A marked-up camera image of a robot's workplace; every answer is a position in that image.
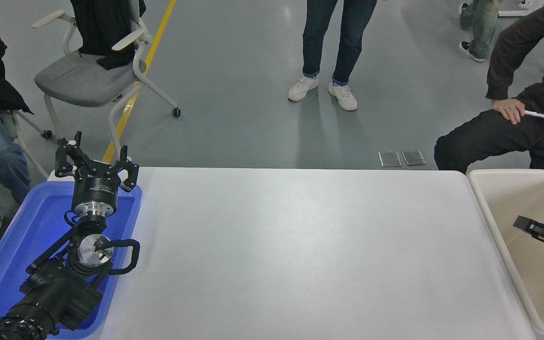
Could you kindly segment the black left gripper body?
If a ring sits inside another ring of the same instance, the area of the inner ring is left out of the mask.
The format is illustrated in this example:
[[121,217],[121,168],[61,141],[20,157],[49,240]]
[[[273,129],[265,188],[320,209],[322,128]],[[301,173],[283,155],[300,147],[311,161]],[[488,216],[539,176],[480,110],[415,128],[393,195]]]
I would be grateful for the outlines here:
[[72,205],[97,202],[115,205],[118,200],[119,177],[106,163],[77,167],[74,174]]

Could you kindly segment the person's hand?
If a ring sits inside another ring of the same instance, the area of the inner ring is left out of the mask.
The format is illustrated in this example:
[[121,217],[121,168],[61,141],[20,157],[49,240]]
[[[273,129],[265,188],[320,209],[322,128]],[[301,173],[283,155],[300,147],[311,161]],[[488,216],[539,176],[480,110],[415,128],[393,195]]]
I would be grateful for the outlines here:
[[525,104],[515,98],[491,100],[492,109],[501,114],[512,125],[518,124],[525,115]]

